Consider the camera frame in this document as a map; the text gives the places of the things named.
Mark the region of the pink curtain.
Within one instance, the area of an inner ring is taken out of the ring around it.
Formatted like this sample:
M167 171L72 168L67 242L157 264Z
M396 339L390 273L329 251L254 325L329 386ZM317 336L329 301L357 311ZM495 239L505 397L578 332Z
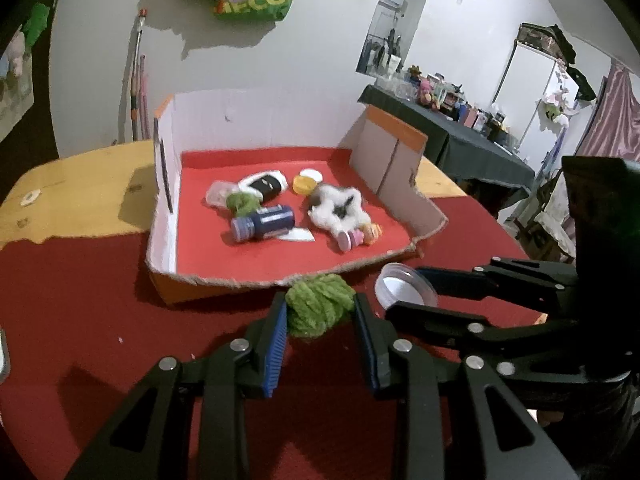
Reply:
M639 101L629 70L617 61L611 64L596 114L576 154L639 161Z

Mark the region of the clear round plastic lid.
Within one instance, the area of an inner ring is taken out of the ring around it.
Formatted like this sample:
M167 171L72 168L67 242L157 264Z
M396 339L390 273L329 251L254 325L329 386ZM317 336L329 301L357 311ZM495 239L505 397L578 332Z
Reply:
M387 310L396 302L437 307L437 292L426 278L402 263L387 263L374 284L378 303Z

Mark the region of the dark green covered side table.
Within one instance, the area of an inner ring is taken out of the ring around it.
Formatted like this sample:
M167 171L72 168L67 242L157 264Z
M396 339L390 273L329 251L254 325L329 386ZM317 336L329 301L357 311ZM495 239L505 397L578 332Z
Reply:
M504 188L506 206L533 191L534 170L501 146L445 115L369 84L358 101L372 105L427 136L424 156L456 181L478 181Z

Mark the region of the green fuzzy ball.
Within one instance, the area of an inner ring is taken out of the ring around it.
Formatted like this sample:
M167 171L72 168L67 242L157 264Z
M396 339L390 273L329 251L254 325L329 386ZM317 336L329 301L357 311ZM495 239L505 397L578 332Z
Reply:
M226 198L226 207L232 212L234 218L254 214L261 206L260 198L252 193L234 192Z
M355 307L356 290L337 274L304 278L286 293L288 332L297 338L322 336Z

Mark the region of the pink plush toy hanging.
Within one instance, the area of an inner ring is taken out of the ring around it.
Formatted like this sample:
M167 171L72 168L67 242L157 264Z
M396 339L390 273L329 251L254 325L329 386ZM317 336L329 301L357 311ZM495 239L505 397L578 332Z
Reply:
M1 79L6 79L9 74L16 78L22 76L25 50L25 36L21 30L18 30L2 54L0 62Z

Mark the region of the white fluffy star plush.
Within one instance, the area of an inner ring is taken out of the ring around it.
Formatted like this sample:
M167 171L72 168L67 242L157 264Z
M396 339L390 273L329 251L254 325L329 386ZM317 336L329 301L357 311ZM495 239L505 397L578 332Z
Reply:
M307 203L310 222L333 236L371 222L371 217L363 210L358 188L319 184L307 197Z

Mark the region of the yellow bottle cap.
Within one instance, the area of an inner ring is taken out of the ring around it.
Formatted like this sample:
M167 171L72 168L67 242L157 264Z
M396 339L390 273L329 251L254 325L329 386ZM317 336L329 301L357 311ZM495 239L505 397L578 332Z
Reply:
M318 182L314 178L303 174L298 174L292 181L293 192L300 196L309 196L317 186Z

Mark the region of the small pink figurine jar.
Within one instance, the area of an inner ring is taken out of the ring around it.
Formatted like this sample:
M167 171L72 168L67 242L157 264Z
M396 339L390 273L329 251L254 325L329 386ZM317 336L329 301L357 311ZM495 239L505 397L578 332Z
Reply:
M350 252L364 243L364 235L360 229L341 231L336 236L336 242L341 252Z

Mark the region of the red table mat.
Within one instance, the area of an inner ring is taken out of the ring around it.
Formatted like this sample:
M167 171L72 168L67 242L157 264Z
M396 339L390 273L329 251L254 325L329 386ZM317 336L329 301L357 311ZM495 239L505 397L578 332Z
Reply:
M40 479L61 479L130 388L163 356L208 356L265 315L270 290L167 307L139 234L16 242L1 253L1 325L11 371L1 418ZM255 479L386 479L393 403L363 380L354 332L294 339L267 400L245 421Z

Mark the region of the black white plush roll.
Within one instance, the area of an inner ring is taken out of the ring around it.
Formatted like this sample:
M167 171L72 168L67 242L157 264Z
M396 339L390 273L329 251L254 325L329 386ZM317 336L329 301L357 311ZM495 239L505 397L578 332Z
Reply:
M238 182L238 188L243 193L256 196L263 204L274 200L288 189L288 180L280 170L268 170L251 174Z

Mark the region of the white refrigerator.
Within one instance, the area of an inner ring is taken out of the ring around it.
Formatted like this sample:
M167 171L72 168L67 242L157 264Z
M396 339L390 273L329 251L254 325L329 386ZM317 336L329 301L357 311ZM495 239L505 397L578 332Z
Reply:
M504 115L508 148L534 171L544 164L567 119L551 119L547 104L571 110L576 82L562 61L517 42L494 97Z

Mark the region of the yellow small figurine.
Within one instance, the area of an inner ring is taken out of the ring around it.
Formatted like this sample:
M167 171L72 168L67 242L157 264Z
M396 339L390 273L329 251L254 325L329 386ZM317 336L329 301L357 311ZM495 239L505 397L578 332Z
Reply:
M376 223L368 223L360 228L363 236L363 243L371 246L383 235L382 226Z

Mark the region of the green plush hanging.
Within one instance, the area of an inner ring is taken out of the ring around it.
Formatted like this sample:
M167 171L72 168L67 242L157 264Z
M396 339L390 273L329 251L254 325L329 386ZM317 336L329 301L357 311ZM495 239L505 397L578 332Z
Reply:
M29 18L22 28L27 49L31 49L47 29L49 12L50 8L41 2L35 3L32 7L32 12L30 12Z

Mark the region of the dark blue ink bottle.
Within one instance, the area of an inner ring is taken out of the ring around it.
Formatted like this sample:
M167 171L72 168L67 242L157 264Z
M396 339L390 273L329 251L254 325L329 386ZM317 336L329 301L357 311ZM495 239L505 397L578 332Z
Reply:
M286 205L259 208L246 217L232 219L230 226L235 243L266 240L291 231L295 226L295 214Z

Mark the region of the white wireless charger pad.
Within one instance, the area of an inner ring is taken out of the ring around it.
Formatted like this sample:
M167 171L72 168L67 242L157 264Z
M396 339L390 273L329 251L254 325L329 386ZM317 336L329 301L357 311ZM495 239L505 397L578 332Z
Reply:
M6 332L0 330L0 384L8 378L11 371L11 360L6 341Z

